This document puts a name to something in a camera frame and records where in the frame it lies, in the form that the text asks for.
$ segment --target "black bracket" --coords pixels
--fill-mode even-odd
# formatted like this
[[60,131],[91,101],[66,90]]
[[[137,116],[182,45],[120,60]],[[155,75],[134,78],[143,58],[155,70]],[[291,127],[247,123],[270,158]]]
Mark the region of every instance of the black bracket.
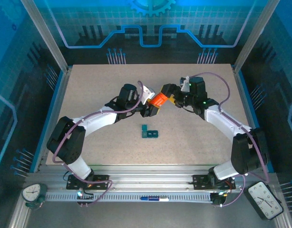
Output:
[[219,182],[215,181],[209,175],[193,175],[193,184],[194,190],[232,190],[236,189],[236,184],[234,180],[230,177]]
[[[108,179],[109,175],[94,175],[92,181],[105,181]],[[108,188],[108,183],[91,184],[91,186],[89,185],[90,184],[81,182],[75,176],[69,175],[66,189],[79,190],[79,188],[83,188],[84,190],[106,190]]]

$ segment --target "blue-white pen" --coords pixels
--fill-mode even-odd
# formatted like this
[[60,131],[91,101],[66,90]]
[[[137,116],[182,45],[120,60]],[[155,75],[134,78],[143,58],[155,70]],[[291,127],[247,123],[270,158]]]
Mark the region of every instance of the blue-white pen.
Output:
[[142,196],[141,200],[168,202],[169,198],[167,196]]

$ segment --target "black clock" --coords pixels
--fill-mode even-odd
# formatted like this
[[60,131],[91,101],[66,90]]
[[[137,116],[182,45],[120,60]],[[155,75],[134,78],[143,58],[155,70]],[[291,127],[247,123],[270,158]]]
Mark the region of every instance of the black clock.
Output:
[[281,202],[262,181],[246,188],[244,194],[262,219],[271,220],[283,213]]

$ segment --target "beige table surface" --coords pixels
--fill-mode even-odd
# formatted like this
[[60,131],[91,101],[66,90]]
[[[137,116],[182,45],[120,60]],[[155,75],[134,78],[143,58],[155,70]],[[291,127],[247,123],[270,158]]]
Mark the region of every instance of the beige table surface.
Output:
[[[201,72],[221,75],[230,85],[231,97],[223,109],[247,124],[242,101],[229,64],[74,65],[59,117],[75,118],[99,110],[117,96],[125,83],[137,81],[159,92],[162,85],[179,84],[180,77]],[[227,97],[224,83],[204,75],[208,97]],[[143,139],[141,125],[158,130],[157,139]],[[199,116],[166,102],[158,115],[140,114],[105,126],[89,135],[82,156],[95,164],[219,164],[230,159],[232,145],[219,130]],[[49,153],[47,164],[53,164]]]

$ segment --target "orange object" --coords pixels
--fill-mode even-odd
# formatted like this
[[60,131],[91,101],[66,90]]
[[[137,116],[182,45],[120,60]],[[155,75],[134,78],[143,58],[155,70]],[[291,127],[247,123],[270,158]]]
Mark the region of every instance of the orange object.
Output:
[[166,101],[168,100],[168,97],[165,96],[163,93],[159,93],[156,95],[149,103],[151,105],[156,105],[158,107],[162,106]]

